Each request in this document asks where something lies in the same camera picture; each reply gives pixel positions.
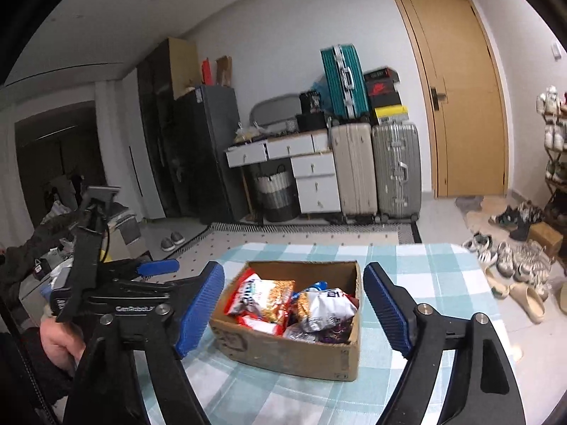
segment blue and white tablecloth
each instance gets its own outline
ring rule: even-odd
[[[461,246],[251,243],[229,250],[218,262],[225,268],[228,283],[246,261],[274,260],[356,260],[361,270],[370,262],[379,262],[394,284],[405,287],[416,302],[429,303],[442,315],[469,319],[475,312],[486,313],[506,352],[510,353],[508,336],[484,274],[476,257]],[[392,395],[406,361],[390,348],[366,296],[361,312],[360,365],[358,379],[354,382],[304,379],[240,364],[214,347],[214,336],[207,328],[199,348],[183,360],[183,366],[211,423],[374,425]],[[437,424],[453,356],[453,352],[443,353],[423,424]],[[148,415],[152,424],[162,425],[164,421],[147,369],[140,359],[137,361]]]

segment ceiling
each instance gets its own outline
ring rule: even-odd
[[[10,72],[0,108],[77,83],[121,78],[167,36],[237,0],[62,0]]]

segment drawer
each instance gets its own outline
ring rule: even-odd
[[[311,134],[272,140],[266,143],[266,148],[271,160],[314,152]]]
[[[335,176],[297,179],[297,193],[302,213],[339,213],[341,200]]]
[[[264,143],[254,143],[246,146],[235,147],[226,152],[229,167],[244,166],[252,163],[261,163],[268,160]]]
[[[331,176],[335,174],[332,153],[297,156],[291,159],[294,177]]]
[[[329,150],[329,133],[327,131],[318,132],[317,134],[312,134],[312,136],[315,153]]]

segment metal screw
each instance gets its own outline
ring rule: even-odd
[[[158,315],[167,315],[169,312],[171,312],[171,305],[169,304],[160,304],[157,307],[155,307],[155,312]]]
[[[429,304],[419,304],[417,306],[417,311],[422,315],[430,315],[433,313],[433,308]]]
[[[114,319],[114,316],[111,315],[110,313],[104,314],[100,317],[100,324],[104,325],[104,326],[108,326],[112,320]]]
[[[477,313],[475,315],[475,319],[481,324],[488,323],[488,316],[486,316],[484,313]]]

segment silver suitcase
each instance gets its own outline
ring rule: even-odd
[[[421,160],[416,125],[389,123],[372,128],[381,221],[416,221],[421,210]]]
[[[372,140],[368,123],[331,128],[338,194],[345,216],[378,212]]]

